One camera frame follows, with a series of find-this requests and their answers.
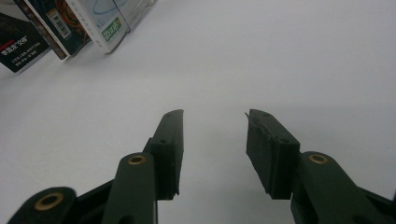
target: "black plastic linkage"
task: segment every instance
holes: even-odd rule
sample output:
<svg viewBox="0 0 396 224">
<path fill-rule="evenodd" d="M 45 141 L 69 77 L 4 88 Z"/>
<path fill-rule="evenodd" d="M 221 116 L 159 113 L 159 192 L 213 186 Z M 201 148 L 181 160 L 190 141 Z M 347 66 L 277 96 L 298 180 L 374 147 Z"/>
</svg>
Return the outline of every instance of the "black plastic linkage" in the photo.
<svg viewBox="0 0 396 224">
<path fill-rule="evenodd" d="M 101 223 L 157 223 L 155 195 L 153 157 L 134 153 L 122 158 Z"/>
<path fill-rule="evenodd" d="M 272 115 L 251 109 L 247 154 L 265 191 L 291 199 L 297 224 L 395 224 L 389 201 L 357 187 L 337 162 L 319 152 L 299 152 L 298 141 Z"/>
<path fill-rule="evenodd" d="M 76 223 L 76 217 L 71 215 L 76 200 L 76 193 L 70 188 L 42 190 L 28 199 L 8 224 Z"/>
<path fill-rule="evenodd" d="M 179 193 L 183 151 L 183 110 L 175 110 L 163 116 L 144 152 L 120 161 L 114 180 L 78 198 L 70 188 L 45 189 L 8 224 L 157 223 L 157 200 Z"/>
</svg>

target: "stack of books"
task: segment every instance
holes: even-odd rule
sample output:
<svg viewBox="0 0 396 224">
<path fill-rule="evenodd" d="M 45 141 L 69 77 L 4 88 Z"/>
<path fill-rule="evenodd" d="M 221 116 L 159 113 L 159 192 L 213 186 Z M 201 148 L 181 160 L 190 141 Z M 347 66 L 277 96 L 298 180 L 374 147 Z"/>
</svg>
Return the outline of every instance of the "stack of books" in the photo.
<svg viewBox="0 0 396 224">
<path fill-rule="evenodd" d="M 13 72 L 25 68 L 47 49 L 52 49 L 61 60 L 75 56 L 91 40 L 101 52 L 110 53 L 156 2 L 156 0 L 5 1 L 5 3 L 0 2 L 0 60 Z M 9 13 L 12 11 L 10 7 L 22 12 L 25 18 Z M 32 46 L 36 46 L 33 48 L 35 55 L 25 60 L 23 57 L 31 55 L 29 53 L 32 51 L 30 49 Z"/>
</svg>

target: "white background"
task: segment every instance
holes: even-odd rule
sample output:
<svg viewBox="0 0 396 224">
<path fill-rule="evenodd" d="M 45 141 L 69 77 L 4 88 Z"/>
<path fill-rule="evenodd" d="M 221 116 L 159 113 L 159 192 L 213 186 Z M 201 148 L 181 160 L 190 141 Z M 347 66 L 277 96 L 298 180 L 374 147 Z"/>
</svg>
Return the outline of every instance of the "white background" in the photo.
<svg viewBox="0 0 396 224">
<path fill-rule="evenodd" d="M 181 194 L 159 203 L 162 224 L 293 223 L 245 153 L 250 108 L 390 199 L 395 41 L 392 0 L 159 0 L 111 55 L 91 43 L 20 75 L 0 67 L 0 223 L 42 189 L 107 182 L 179 108 Z"/>
</svg>

